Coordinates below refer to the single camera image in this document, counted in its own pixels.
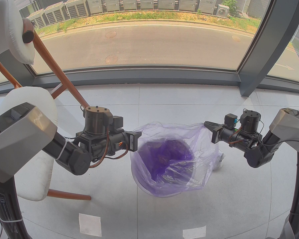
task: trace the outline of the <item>white chair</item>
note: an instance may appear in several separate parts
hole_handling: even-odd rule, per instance
[[[0,0],[0,54],[10,50],[21,63],[33,64],[33,43],[23,43],[23,20],[12,0]],[[57,108],[50,93],[38,87],[20,87],[10,91],[0,104],[0,115],[12,107],[29,102],[37,106],[55,125]],[[31,201],[41,201],[46,196],[90,200],[87,195],[73,194],[49,189],[53,158],[44,151],[36,154],[15,174],[18,196]]]

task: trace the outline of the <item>white chair seat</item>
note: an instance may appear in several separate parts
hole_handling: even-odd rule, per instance
[[[56,104],[50,93],[38,87],[22,87],[10,91],[0,104],[0,115],[14,106],[28,102],[37,106],[55,125],[58,124]],[[54,159],[41,150],[15,174],[19,197],[41,201],[50,187]]]

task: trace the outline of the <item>asphalt road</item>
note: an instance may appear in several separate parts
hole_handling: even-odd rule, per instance
[[[236,70],[252,37],[175,25],[110,26],[64,34],[43,42],[63,70],[109,64],[176,64]],[[33,68],[49,72],[36,53]],[[299,81],[299,57],[285,50],[270,72]]]

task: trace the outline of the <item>purple plastic bag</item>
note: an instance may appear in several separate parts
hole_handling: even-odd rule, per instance
[[[138,150],[130,154],[132,175],[141,189],[156,197],[202,189],[222,155],[203,123],[152,122],[135,131],[142,136]]]

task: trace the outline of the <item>white chair backrest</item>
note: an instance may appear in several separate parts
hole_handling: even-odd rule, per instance
[[[33,64],[34,45],[22,40],[23,21],[12,0],[0,0],[0,54],[10,50],[21,63]]]

